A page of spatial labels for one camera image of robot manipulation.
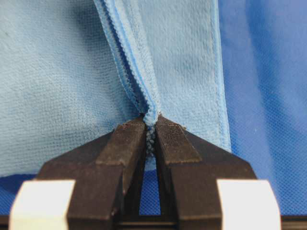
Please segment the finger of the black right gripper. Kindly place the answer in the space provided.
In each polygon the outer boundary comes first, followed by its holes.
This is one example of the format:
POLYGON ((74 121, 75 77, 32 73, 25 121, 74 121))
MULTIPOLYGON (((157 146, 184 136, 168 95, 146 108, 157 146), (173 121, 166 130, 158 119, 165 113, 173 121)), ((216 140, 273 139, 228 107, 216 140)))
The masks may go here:
POLYGON ((157 161, 180 230, 220 230, 217 179, 256 179, 251 165, 232 153, 159 116, 157 161))
POLYGON ((145 149, 142 117, 46 162, 38 180, 74 179, 67 219, 70 230, 110 230, 145 149))

